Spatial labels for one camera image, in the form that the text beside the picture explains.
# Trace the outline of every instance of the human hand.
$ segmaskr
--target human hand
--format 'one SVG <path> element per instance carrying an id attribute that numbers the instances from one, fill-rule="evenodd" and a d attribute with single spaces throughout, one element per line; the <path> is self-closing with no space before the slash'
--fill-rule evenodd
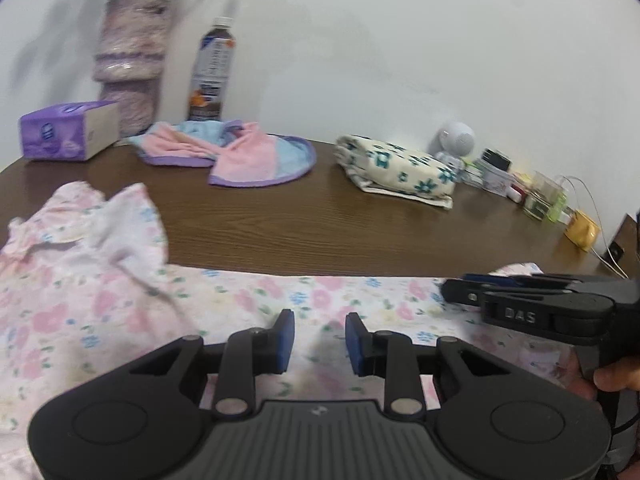
<path id="1" fill-rule="evenodd" d="M 603 392 L 640 391 L 640 356 L 624 357 L 596 370 L 591 383 L 581 376 L 578 357 L 572 352 L 566 376 L 570 379 L 566 389 L 585 399 L 596 400 L 598 389 Z M 618 480 L 640 480 L 640 462 L 619 473 Z"/>

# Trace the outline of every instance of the metal rivet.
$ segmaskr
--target metal rivet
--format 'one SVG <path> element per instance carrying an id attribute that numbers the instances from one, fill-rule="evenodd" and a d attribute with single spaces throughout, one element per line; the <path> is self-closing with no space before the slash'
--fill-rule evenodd
<path id="1" fill-rule="evenodd" d="M 216 411 L 223 415 L 240 415 L 244 413 L 249 405 L 242 399 L 227 397 L 216 403 Z"/>
<path id="2" fill-rule="evenodd" d="M 391 409 L 399 415 L 415 415 L 422 409 L 422 403 L 415 399 L 402 397 L 391 403 Z"/>

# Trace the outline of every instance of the pink vase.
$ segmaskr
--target pink vase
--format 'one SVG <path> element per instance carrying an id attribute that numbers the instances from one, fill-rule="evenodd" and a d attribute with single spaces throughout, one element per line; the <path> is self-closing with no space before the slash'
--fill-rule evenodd
<path id="1" fill-rule="evenodd" d="M 168 0 L 107 3 L 94 80 L 102 83 L 100 99 L 118 102 L 121 137 L 144 132 L 155 119 L 170 22 Z"/>

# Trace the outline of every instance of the white wall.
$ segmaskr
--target white wall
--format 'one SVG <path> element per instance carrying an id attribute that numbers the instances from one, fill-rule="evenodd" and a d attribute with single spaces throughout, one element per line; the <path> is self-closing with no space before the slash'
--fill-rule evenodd
<path id="1" fill-rule="evenodd" d="M 184 119 L 198 39 L 226 1 L 177 0 L 160 119 Z M 97 95 L 101 7 L 0 2 L 0 167 L 21 114 Z M 416 148 L 456 118 L 520 167 L 583 177 L 608 234 L 640 206 L 637 0 L 239 0 L 234 34 L 228 118 Z"/>

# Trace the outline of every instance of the pink floral fabric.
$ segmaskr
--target pink floral fabric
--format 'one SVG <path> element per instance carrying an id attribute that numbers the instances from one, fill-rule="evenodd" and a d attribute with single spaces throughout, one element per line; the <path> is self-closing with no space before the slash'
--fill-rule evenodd
<path id="1" fill-rule="evenodd" d="M 51 397 L 188 333 L 222 342 L 296 315 L 289 370 L 257 378 L 259 399 L 382 400 L 383 381 L 353 375 L 344 317 L 421 344 L 455 335 L 555 380 L 564 345 L 486 326 L 445 304 L 441 280 L 267 276 L 166 264 L 166 239 L 145 187 L 108 202 L 88 184 L 61 187 L 31 219 L 11 222 L 0 251 L 0 478 L 37 478 L 26 447 L 34 411 Z M 511 266 L 507 274 L 537 271 Z M 428 406 L 438 401 L 430 378 Z M 203 404 L 212 396 L 207 389 Z"/>

